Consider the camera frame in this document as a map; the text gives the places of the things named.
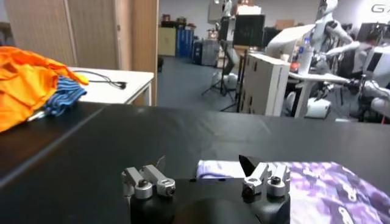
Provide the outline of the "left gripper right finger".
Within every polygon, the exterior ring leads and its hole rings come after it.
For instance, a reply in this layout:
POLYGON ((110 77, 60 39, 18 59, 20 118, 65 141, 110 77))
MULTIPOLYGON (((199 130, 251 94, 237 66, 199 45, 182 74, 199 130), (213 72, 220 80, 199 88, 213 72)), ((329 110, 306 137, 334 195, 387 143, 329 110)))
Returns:
POLYGON ((286 165, 253 163, 249 157, 240 155, 239 163, 244 171, 242 196, 251 198, 262 193, 270 197, 284 197, 290 192, 290 169, 286 165))

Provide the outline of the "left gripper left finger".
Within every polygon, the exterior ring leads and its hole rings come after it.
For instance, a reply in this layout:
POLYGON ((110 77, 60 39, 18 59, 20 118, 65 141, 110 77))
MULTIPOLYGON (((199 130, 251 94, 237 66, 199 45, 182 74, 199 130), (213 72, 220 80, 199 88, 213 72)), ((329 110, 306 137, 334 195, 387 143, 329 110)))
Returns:
POLYGON ((154 195, 163 198, 173 198, 176 194, 176 181, 168 178, 161 171, 165 168, 165 156, 159 158, 155 165, 125 168, 121 172, 123 195, 127 200, 135 197, 138 200, 148 200, 154 195))

